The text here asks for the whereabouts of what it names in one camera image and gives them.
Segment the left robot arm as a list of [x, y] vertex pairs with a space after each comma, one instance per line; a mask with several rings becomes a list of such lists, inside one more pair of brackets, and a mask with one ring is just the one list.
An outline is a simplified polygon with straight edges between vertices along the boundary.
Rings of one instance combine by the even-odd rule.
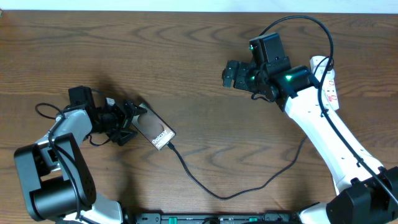
[[70, 104], [57, 111], [47, 134], [14, 153], [28, 214], [37, 222], [135, 223], [136, 217], [118, 201], [97, 193], [80, 146], [101, 133], [125, 145], [137, 135], [129, 128], [133, 118], [147, 110], [111, 98], [97, 107], [87, 86], [71, 88], [68, 94]]

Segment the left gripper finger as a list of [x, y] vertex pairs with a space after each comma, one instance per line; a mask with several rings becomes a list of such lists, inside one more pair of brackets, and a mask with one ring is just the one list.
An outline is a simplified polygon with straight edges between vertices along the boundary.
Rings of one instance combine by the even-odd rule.
[[123, 146], [133, 138], [137, 136], [137, 132], [130, 129], [121, 129], [116, 134], [114, 142], [118, 144], [118, 146]]
[[123, 108], [126, 112], [127, 119], [133, 119], [135, 116], [146, 114], [147, 110], [143, 107], [136, 106], [133, 102], [129, 100], [123, 101]]

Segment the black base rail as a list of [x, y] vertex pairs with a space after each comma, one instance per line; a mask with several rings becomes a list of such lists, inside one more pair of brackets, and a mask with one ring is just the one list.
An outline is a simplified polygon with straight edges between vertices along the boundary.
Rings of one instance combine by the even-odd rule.
[[117, 219], [109, 218], [66, 218], [56, 223], [135, 223], [135, 224], [239, 224], [239, 223], [301, 223], [293, 214], [267, 212], [264, 214], [231, 215], [231, 214], [159, 214], [142, 213], [138, 215], [125, 215]]

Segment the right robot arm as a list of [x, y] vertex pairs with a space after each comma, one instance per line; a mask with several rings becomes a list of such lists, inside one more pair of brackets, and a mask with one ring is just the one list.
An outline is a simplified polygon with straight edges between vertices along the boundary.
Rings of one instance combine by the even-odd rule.
[[313, 143], [329, 168], [336, 197], [299, 211], [301, 223], [387, 223], [397, 219], [397, 204], [375, 178], [357, 162], [357, 154], [386, 187], [397, 194], [397, 168], [389, 170], [373, 157], [342, 122], [336, 111], [334, 70], [319, 85], [327, 58], [314, 56], [310, 66], [291, 67], [279, 34], [249, 41], [249, 63], [230, 60], [223, 70], [223, 85], [277, 103]]

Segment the white power strip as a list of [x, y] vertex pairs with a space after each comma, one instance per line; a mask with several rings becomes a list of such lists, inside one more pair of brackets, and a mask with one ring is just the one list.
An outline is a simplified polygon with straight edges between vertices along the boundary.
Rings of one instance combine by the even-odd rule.
[[[310, 68], [315, 77], [320, 81], [324, 70], [326, 69], [326, 64], [328, 57], [317, 55], [310, 59]], [[331, 61], [328, 67], [325, 80], [323, 82], [322, 90], [327, 99], [328, 105], [336, 111], [339, 109], [338, 95], [335, 86], [335, 71], [334, 71], [334, 60]]]

